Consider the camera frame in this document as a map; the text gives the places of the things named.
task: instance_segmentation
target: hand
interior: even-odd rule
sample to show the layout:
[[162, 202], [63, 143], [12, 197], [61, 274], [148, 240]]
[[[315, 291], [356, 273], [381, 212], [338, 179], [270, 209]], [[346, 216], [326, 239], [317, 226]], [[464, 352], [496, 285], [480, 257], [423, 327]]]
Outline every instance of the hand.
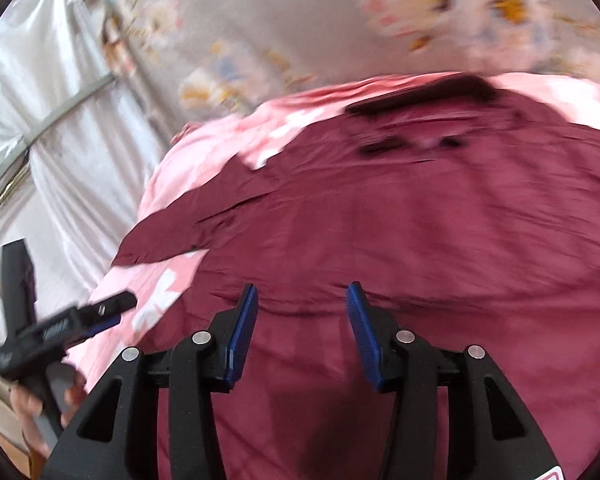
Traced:
[[[84, 389], [86, 383], [87, 379], [84, 378], [84, 375], [76, 370], [74, 385], [64, 391], [64, 401], [71, 407], [68, 412], [62, 414], [62, 418], [60, 419], [64, 428], [69, 424], [69, 421], [73, 418], [75, 412], [78, 411], [78, 408], [87, 396], [87, 392]], [[31, 449], [48, 458], [51, 450], [42, 439], [33, 420], [34, 417], [42, 413], [42, 401], [26, 388], [15, 385], [11, 388], [11, 407], [22, 425], [24, 440], [29, 444]]]

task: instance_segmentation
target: bed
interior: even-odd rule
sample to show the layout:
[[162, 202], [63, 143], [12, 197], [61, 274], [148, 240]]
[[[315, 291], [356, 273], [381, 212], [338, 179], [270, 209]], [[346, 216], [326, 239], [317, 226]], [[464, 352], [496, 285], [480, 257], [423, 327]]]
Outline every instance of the bed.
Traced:
[[[39, 303], [43, 314], [122, 288], [138, 294], [139, 308], [119, 327], [72, 351], [71, 360], [87, 373], [90, 386], [125, 346], [140, 342], [156, 325], [188, 286], [204, 255], [115, 268], [105, 275], [123, 234], [138, 219], [209, 180], [233, 154], [259, 167], [302, 127], [336, 114], [347, 102], [417, 81], [380, 75], [536, 72], [545, 76], [509, 73], [494, 81], [552, 104], [574, 122], [600, 129], [600, 0], [497, 0], [497, 11], [487, 5], [496, 0], [60, 1], [76, 13], [84, 37], [93, 40], [89, 49], [97, 63], [88, 67], [85, 83], [103, 86], [95, 90], [98, 98], [84, 105], [85, 113], [100, 100], [118, 121], [101, 124], [99, 135], [83, 139], [80, 154], [93, 158], [79, 157], [80, 168], [89, 175], [93, 168], [117, 171], [119, 179], [104, 178], [98, 184], [82, 179], [78, 187], [84, 186], [85, 193], [63, 189], [68, 184], [62, 179], [66, 167], [58, 167], [62, 158], [54, 153], [68, 153], [72, 147], [58, 144], [59, 136], [45, 136], [48, 141], [32, 150], [27, 147], [25, 164], [18, 160], [10, 165], [11, 174], [0, 185], [4, 191], [7, 182], [22, 183], [0, 200], [0, 244], [22, 235], [33, 240], [36, 268], [45, 273]], [[504, 22], [524, 22], [523, 33], [513, 34], [507, 23], [498, 26], [493, 12]], [[464, 30], [454, 26], [457, 22], [475, 27]], [[64, 98], [79, 91], [74, 86]], [[52, 101], [50, 108], [60, 101]], [[123, 110], [120, 102], [126, 103]], [[100, 116], [97, 108], [93, 114]], [[123, 115], [134, 121], [130, 124]], [[172, 139], [174, 148], [153, 173], [165, 140], [183, 124]], [[67, 127], [75, 131], [82, 125]], [[142, 146], [131, 159], [132, 175], [121, 169], [128, 167], [129, 145], [106, 142], [119, 139], [120, 131], [133, 146]], [[104, 170], [101, 154], [112, 149], [119, 155]], [[75, 155], [67, 158], [68, 164], [76, 160]], [[32, 180], [43, 185], [42, 192], [40, 184], [36, 192], [27, 192]], [[75, 202], [75, 196], [85, 197], [103, 184], [115, 187], [109, 194], [115, 202], [103, 198], [94, 207], [93, 192], [88, 200]], [[120, 190], [128, 198], [122, 209]], [[26, 206], [20, 207], [20, 200]], [[9, 217], [10, 209], [22, 209], [18, 214], [26, 229]], [[85, 216], [93, 221], [76, 221]], [[30, 230], [32, 217], [44, 220]], [[40, 253], [48, 248], [58, 256], [45, 260], [52, 264], [45, 267]], [[567, 457], [572, 474], [593, 459], [600, 434], [588, 446], [582, 455]]]

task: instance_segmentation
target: maroon shirt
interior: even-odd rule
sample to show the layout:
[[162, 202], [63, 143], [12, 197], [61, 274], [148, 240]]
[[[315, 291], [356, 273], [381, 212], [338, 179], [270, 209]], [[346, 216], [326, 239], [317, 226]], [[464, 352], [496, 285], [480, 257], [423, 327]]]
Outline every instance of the maroon shirt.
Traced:
[[242, 381], [214, 398], [232, 480], [376, 478], [392, 396], [363, 378], [353, 280], [432, 344], [484, 346], [568, 478], [600, 448], [597, 130], [472, 76], [375, 98], [260, 170], [232, 158], [140, 222], [114, 264], [199, 248], [143, 345], [174, 346], [258, 287]]

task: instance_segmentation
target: blue gripper pad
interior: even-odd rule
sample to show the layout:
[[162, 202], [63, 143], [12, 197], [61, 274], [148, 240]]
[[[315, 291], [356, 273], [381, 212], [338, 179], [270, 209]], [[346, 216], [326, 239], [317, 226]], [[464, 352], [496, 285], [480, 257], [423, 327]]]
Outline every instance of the blue gripper pad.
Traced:
[[91, 338], [91, 337], [99, 334], [100, 332], [104, 332], [105, 330], [108, 330], [109, 328], [116, 326], [117, 324], [120, 323], [120, 320], [122, 320], [122, 316], [120, 314], [117, 314], [116, 316], [111, 316], [106, 321], [104, 321], [98, 325], [92, 326], [89, 330], [87, 330], [87, 332], [85, 333], [84, 336], [85, 336], [85, 338]]
[[248, 285], [236, 308], [240, 310], [240, 314], [227, 346], [227, 363], [224, 372], [224, 382], [231, 388], [242, 377], [244, 361], [247, 358], [251, 335], [258, 316], [258, 291], [254, 285]]
[[365, 377], [376, 390], [381, 390], [384, 383], [381, 369], [382, 353], [366, 311], [368, 301], [359, 282], [349, 285], [346, 302], [347, 315], [356, 338], [358, 352], [365, 369]]

